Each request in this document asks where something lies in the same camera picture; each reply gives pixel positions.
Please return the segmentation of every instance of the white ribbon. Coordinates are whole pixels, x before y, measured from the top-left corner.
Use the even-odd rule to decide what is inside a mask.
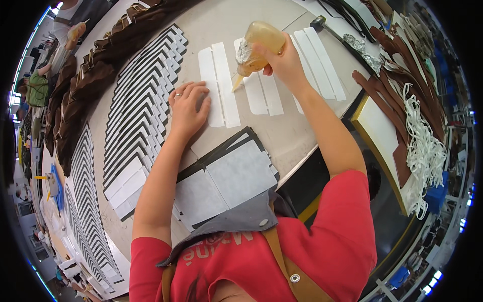
[[[407,159],[411,173],[415,176],[415,184],[408,192],[408,200],[412,201],[409,213],[416,211],[416,217],[421,220],[426,214],[428,204],[423,200],[426,188],[443,185],[443,166],[446,159],[446,147],[433,136],[433,130],[422,118],[419,101],[415,95],[407,98],[409,87],[404,84],[404,105],[406,111],[406,128],[410,141],[408,142]]]

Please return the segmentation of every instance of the window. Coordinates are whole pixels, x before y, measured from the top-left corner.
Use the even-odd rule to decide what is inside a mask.
[[[35,253],[37,255],[37,258],[39,259],[39,262],[42,262],[43,260],[49,258],[49,254],[45,249],[42,249],[38,252]]]
[[[22,202],[18,204],[18,211],[20,216],[26,216],[34,213],[33,204],[31,201]]]
[[[13,97],[12,105],[19,105],[19,104],[20,104],[20,97]]]

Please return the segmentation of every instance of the glue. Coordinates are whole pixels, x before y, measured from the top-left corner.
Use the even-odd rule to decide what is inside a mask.
[[[75,41],[75,39],[77,38],[77,35],[79,34],[79,28],[81,27],[82,24],[87,23],[89,20],[90,19],[87,19],[86,21],[79,22],[76,25],[72,26],[72,28],[67,33],[67,38],[71,41]]]
[[[238,78],[231,92],[235,91],[244,77],[262,70],[268,64],[264,57],[252,52],[253,43],[261,43],[274,54],[278,54],[285,44],[285,36],[266,22],[255,21],[250,24],[237,51]]]

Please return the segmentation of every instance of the woman's left hand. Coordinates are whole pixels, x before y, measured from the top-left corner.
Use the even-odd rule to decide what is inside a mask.
[[[205,81],[185,83],[173,90],[168,97],[173,115],[170,136],[173,135],[181,139],[183,143],[187,143],[203,126],[211,104],[211,98],[206,97],[208,92],[210,90],[205,87]],[[202,94],[205,97],[199,112],[196,112],[196,103]]]

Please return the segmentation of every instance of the clear bottle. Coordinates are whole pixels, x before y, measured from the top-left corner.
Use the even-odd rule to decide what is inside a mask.
[[[261,43],[274,54],[278,54],[285,44],[285,36],[266,22],[254,21],[250,24],[237,52],[238,78],[233,86],[233,91],[240,85],[243,77],[262,70],[268,64],[264,57],[252,52],[253,43]]]

